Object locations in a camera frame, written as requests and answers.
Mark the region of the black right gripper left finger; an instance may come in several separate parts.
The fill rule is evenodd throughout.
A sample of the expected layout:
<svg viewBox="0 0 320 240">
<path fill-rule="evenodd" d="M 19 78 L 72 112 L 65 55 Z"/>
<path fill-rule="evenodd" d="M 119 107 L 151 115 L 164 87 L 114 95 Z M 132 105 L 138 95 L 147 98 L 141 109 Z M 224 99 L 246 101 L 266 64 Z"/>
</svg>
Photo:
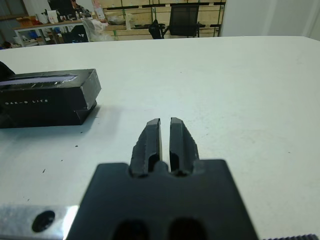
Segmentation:
<svg viewBox="0 0 320 240">
<path fill-rule="evenodd" d="M 162 161 L 161 120 L 155 118 L 146 123 L 135 146 L 129 165 L 132 177 L 142 178 L 154 171 L 156 163 Z"/>
</svg>

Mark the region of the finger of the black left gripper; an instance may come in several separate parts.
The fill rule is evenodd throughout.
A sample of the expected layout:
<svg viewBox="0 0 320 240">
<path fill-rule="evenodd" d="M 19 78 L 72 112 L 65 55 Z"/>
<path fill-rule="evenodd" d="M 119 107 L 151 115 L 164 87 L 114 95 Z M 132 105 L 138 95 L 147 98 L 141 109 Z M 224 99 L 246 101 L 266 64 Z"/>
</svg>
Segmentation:
<svg viewBox="0 0 320 240">
<path fill-rule="evenodd" d="M 0 81 L 3 82 L 7 78 L 10 78 L 15 75 L 15 72 L 12 71 L 5 63 L 0 61 Z"/>
</svg>

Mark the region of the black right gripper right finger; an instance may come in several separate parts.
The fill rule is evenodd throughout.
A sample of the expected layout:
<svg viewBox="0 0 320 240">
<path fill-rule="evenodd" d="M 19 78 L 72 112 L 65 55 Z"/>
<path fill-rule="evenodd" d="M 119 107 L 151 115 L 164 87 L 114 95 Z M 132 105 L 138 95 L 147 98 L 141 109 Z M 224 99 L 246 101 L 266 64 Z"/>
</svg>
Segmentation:
<svg viewBox="0 0 320 240">
<path fill-rule="evenodd" d="M 188 176 L 193 173 L 194 162 L 199 161 L 198 147 L 185 123 L 172 117 L 169 136 L 170 170 L 175 176 Z"/>
</svg>

